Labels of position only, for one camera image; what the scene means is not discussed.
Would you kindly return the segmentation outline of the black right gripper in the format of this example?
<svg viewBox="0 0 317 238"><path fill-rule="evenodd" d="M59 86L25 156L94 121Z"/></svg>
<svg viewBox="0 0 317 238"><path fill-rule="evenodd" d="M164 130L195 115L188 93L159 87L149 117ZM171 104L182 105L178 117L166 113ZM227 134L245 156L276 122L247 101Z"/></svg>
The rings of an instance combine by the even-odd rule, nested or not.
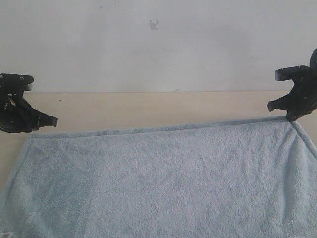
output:
<svg viewBox="0 0 317 238"><path fill-rule="evenodd" d="M280 68L275 71L276 81L292 80L290 92L276 100L269 101L269 111L285 110L288 121L309 115L317 108L317 76L305 65Z"/></svg>

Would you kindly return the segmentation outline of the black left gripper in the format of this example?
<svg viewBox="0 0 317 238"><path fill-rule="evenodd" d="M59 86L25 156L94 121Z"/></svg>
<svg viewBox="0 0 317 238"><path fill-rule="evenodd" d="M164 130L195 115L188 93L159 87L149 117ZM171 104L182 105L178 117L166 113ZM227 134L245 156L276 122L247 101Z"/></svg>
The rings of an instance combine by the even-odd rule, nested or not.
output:
<svg viewBox="0 0 317 238"><path fill-rule="evenodd" d="M0 75L0 130L6 133L30 133L42 127L57 127L58 118L37 113L23 98L32 90L34 77L22 74Z"/></svg>

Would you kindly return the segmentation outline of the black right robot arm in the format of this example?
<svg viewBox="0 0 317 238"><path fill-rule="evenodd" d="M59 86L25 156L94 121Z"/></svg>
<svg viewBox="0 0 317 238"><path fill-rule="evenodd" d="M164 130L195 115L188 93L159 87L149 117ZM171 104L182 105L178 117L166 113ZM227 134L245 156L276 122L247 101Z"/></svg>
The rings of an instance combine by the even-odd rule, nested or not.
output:
<svg viewBox="0 0 317 238"><path fill-rule="evenodd" d="M294 85L283 97L270 101L268 110L285 110L288 121L311 114L317 109L317 51L313 50L308 66L299 65L275 71L276 81L292 80Z"/></svg>

